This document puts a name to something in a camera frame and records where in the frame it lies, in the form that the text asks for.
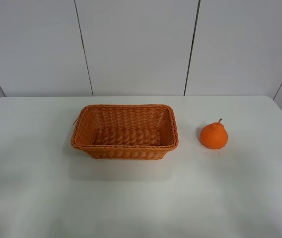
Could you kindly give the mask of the orange woven wicker basket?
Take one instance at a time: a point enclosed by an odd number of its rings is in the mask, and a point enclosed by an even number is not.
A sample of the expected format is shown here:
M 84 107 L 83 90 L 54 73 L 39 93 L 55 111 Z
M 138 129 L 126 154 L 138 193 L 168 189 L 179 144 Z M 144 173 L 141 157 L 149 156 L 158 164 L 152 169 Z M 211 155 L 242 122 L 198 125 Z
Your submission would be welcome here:
M 178 142 L 174 112 L 163 104 L 86 106 L 70 141 L 95 159 L 136 160 L 162 159 Z

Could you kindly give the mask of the orange with knobbed top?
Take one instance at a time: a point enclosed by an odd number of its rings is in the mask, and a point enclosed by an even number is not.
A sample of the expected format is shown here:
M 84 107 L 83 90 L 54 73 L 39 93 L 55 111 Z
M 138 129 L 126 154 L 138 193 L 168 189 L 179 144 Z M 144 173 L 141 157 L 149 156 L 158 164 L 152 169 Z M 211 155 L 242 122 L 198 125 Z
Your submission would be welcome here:
M 202 145 L 209 149 L 221 149 L 227 144 L 228 133 L 221 121 L 222 119 L 219 119 L 202 128 L 199 136 Z

